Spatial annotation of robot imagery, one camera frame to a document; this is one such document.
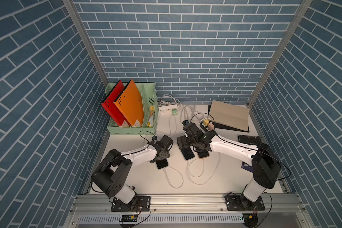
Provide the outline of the phone blue case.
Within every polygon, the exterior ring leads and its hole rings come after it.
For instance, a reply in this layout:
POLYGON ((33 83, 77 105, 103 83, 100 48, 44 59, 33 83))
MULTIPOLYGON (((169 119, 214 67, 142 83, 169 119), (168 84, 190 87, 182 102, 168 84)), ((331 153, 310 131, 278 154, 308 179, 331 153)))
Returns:
POLYGON ((157 169, 161 170, 169 166, 168 161, 166 159, 156 162, 157 169))

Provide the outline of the phone green case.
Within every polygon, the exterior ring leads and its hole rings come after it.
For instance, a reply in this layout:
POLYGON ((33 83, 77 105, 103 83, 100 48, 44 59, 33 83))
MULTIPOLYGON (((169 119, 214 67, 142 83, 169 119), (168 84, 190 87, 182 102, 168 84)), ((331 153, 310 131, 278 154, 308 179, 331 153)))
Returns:
POLYGON ((181 150, 181 153, 182 153, 182 155, 186 161, 195 157, 194 152, 191 150, 191 148, 183 148, 180 150, 181 150))

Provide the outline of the phone pink case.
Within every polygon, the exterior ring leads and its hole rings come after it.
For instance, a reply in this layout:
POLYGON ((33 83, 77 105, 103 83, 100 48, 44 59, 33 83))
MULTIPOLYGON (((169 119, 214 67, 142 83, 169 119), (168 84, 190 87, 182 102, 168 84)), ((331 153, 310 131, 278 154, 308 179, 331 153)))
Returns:
POLYGON ((202 150, 202 151, 197 152, 197 155, 200 159, 203 159, 203 158, 209 157, 210 154, 207 150, 202 150))

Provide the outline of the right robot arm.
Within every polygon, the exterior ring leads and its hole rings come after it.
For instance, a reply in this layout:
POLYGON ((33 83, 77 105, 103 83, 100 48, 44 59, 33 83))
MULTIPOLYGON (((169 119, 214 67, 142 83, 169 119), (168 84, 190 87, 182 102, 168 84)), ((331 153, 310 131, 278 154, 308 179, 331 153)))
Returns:
POLYGON ((267 189, 272 189, 279 181, 279 173, 283 164, 271 148, 261 145, 242 144, 218 135, 214 130, 203 133, 201 130, 192 134, 185 131, 185 135, 177 137, 178 147, 182 149, 194 148, 197 153, 216 152, 238 159, 252 167, 253 177, 241 193, 241 200, 256 202, 267 189))

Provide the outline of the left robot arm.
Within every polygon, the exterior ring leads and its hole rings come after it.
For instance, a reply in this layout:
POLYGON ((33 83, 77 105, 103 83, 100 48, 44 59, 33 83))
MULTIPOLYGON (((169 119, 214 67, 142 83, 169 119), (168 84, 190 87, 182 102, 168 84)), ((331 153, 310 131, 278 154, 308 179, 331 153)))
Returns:
POLYGON ((121 153, 113 149, 94 170, 91 182, 107 197, 135 205, 137 193, 125 184, 131 169, 145 162, 155 163, 158 169, 168 167, 172 146, 173 140, 165 135, 160 140, 154 136, 146 146, 133 151, 121 153))

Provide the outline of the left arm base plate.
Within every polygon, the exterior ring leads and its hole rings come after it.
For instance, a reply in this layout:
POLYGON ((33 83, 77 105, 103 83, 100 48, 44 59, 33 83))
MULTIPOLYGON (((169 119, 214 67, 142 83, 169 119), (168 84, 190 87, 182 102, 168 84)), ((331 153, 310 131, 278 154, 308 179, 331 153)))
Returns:
POLYGON ((131 212, 150 209, 151 196, 136 195, 129 203, 124 203, 118 198, 112 201, 111 212, 131 212))

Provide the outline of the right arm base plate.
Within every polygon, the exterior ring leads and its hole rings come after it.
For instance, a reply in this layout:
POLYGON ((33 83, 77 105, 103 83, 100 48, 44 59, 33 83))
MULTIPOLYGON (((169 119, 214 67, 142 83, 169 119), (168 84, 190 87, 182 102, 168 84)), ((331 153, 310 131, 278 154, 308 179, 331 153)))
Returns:
POLYGON ((224 196, 226 207, 228 211, 265 211, 266 207, 259 196, 255 202, 247 200, 245 197, 241 198, 240 194, 227 194, 224 196))

